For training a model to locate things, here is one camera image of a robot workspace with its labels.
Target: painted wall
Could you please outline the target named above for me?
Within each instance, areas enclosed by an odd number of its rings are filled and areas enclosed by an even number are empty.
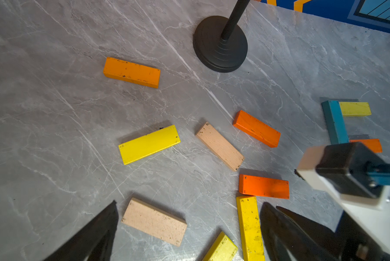
[[[390,0],[261,0],[261,2],[390,33]]]

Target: yellow wooden block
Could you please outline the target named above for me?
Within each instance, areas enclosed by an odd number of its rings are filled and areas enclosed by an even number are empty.
[[[203,261],[231,261],[237,251],[238,247],[221,232]]]
[[[361,117],[372,114],[368,102],[339,102],[343,117]]]
[[[119,145],[124,165],[180,143],[174,125]]]
[[[237,197],[237,211],[244,261],[264,261],[265,251],[256,197]]]
[[[276,6],[276,0],[268,0],[268,5]]]
[[[104,75],[108,78],[128,81],[152,88],[159,87],[159,69],[118,60],[112,57],[106,58]]]

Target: wooden block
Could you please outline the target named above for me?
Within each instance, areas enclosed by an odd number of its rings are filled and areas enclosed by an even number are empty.
[[[265,261],[256,197],[242,196],[236,200],[244,261]]]
[[[221,232],[203,261],[231,261],[237,251],[238,247]]]
[[[187,227],[183,219],[136,198],[131,199],[121,222],[175,246],[182,243]]]
[[[309,2],[311,0],[296,0],[294,3],[293,3],[293,9],[295,11],[298,11],[298,12],[301,12],[303,11],[303,4]]]
[[[237,112],[233,126],[244,131],[253,138],[260,140],[271,148],[277,147],[279,139],[281,138],[280,132],[244,111]]]
[[[276,0],[267,0],[267,4],[276,6]]]
[[[238,190],[241,194],[289,199],[289,181],[241,174]]]
[[[331,144],[348,143],[349,136],[347,135],[346,125],[339,102],[325,101],[321,103],[321,105],[323,107]]]
[[[228,140],[219,134],[211,124],[206,122],[195,136],[232,171],[238,170],[244,160],[244,156]]]
[[[372,115],[368,102],[339,102],[343,117],[362,117]]]
[[[108,78],[128,81],[152,88],[159,87],[160,70],[148,66],[106,58],[104,75]]]
[[[119,145],[124,165],[180,143],[174,125]]]
[[[361,142],[374,153],[382,152],[382,145],[379,139],[351,139],[350,142]]]

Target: black stand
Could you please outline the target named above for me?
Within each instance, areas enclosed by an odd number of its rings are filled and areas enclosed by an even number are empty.
[[[244,62],[247,39],[237,25],[250,0],[237,0],[227,19],[210,16],[198,25],[194,34],[194,49],[199,60],[211,70],[229,73]]]

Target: marble countertop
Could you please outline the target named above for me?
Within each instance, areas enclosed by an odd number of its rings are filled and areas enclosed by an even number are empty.
[[[390,162],[390,34],[251,1],[249,50],[220,74],[192,34],[235,0],[0,0],[0,261],[42,260],[115,200],[186,220],[175,247],[119,223],[111,260],[199,260],[220,231],[239,247],[238,175],[280,178],[291,199],[259,197],[334,229],[341,208],[293,170],[328,144],[321,102],[369,102],[349,135],[379,138]],[[158,89],[106,78],[106,57],[161,70]],[[240,109],[281,132],[277,148],[232,126]],[[196,137],[210,122],[244,156],[232,172]],[[124,166],[118,145],[176,125],[181,143]]]

